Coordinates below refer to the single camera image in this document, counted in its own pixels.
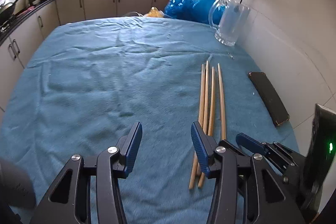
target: stove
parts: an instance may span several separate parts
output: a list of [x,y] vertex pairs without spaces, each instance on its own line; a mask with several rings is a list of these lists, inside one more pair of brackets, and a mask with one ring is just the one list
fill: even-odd
[[0,36],[5,34],[14,24],[16,17],[12,16],[0,26]]

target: wall tile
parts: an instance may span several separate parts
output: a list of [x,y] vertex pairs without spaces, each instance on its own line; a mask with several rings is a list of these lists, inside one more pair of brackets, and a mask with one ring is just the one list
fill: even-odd
[[244,28],[241,32],[241,34],[238,37],[237,44],[243,45],[246,39],[248,38],[249,34],[251,33],[251,30],[253,28],[253,23],[255,18],[257,17],[258,12],[251,8],[250,14],[247,17],[246,23],[244,25]]
[[306,156],[311,140],[312,123],[314,115],[310,116],[303,123],[294,128],[294,134],[299,146],[300,154]]
[[334,93],[336,0],[253,0],[251,5],[293,38],[293,43],[307,53]]
[[312,47],[308,43],[302,42],[300,39],[295,40],[295,44],[298,45],[311,59],[318,71],[321,73],[323,79],[326,81],[332,94],[336,93],[336,73],[335,68],[332,68],[325,56],[318,51],[315,47]]
[[335,98],[332,96],[332,97],[328,100],[328,102],[326,102],[326,103],[324,104],[324,106],[330,108],[330,109],[333,110],[333,111],[336,111],[336,100],[335,100]]
[[332,96],[307,55],[268,18],[258,13],[251,32],[240,45],[264,71],[283,101],[295,128],[314,113],[315,103]]

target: frying pan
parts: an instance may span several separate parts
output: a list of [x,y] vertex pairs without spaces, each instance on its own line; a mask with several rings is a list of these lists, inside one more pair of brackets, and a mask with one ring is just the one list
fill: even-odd
[[15,0],[14,2],[8,2],[0,8],[0,26],[11,18],[17,1],[18,0]]

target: blue tablecloth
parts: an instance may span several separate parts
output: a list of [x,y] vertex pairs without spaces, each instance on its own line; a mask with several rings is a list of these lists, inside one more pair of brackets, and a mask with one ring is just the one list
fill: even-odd
[[[0,157],[27,170],[39,201],[73,154],[97,155],[140,121],[134,170],[119,180],[128,223],[206,223],[214,180],[188,190],[190,126],[198,117],[206,60],[221,64],[230,142],[244,132],[298,151],[290,123],[274,127],[248,79],[259,68],[243,49],[220,44],[204,24],[133,17],[67,24],[48,36],[12,92]],[[31,212],[17,211],[28,223]],[[239,220],[241,203],[237,212]]]

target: wooden chopstick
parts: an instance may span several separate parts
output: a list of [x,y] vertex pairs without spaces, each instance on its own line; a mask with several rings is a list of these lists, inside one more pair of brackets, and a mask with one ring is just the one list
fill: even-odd
[[225,120],[225,102],[224,102],[224,87],[222,80],[221,66],[218,63],[218,80],[219,80],[219,98],[220,98],[220,125],[222,140],[226,139],[226,120]]
[[[205,98],[204,98],[204,117],[203,117],[203,132],[204,134],[207,133],[208,130],[208,113],[209,113],[209,61],[207,60],[206,63],[206,70],[205,70]],[[201,166],[198,163],[196,175],[201,175]]]
[[[202,64],[201,92],[199,95],[199,111],[198,111],[198,122],[201,125],[201,127],[203,125],[203,118],[204,118],[204,95],[205,95],[205,67],[204,67],[204,64]],[[193,189],[194,187],[197,165],[198,165],[198,160],[197,160],[197,155],[195,152],[194,159],[193,159],[193,168],[191,170],[191,176],[190,176],[190,181],[189,181],[189,190]]]
[[[215,68],[211,68],[211,102],[210,102],[210,117],[209,117],[209,128],[208,136],[213,135],[214,121],[215,121],[215,106],[216,106],[216,87],[215,87]],[[205,179],[205,174],[202,173],[199,181],[198,188],[202,188]]]

